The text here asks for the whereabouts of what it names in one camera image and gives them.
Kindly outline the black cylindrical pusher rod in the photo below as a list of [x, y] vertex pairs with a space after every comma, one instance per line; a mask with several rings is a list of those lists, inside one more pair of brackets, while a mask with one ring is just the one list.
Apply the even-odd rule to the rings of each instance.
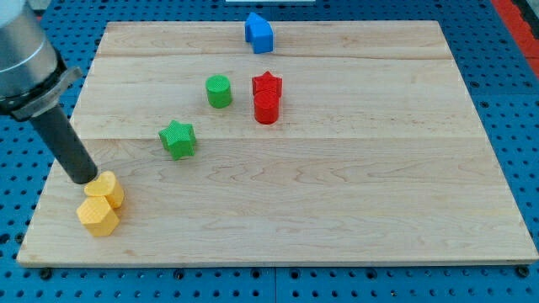
[[74, 183], [94, 180], [98, 168], [59, 105], [32, 117], [30, 123]]

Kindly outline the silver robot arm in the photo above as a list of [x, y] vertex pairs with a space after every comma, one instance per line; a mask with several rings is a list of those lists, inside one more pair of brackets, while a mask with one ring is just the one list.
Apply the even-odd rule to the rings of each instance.
[[78, 184], [92, 181], [98, 169], [59, 99], [82, 75], [66, 65], [27, 2], [1, 2], [1, 114], [29, 121]]

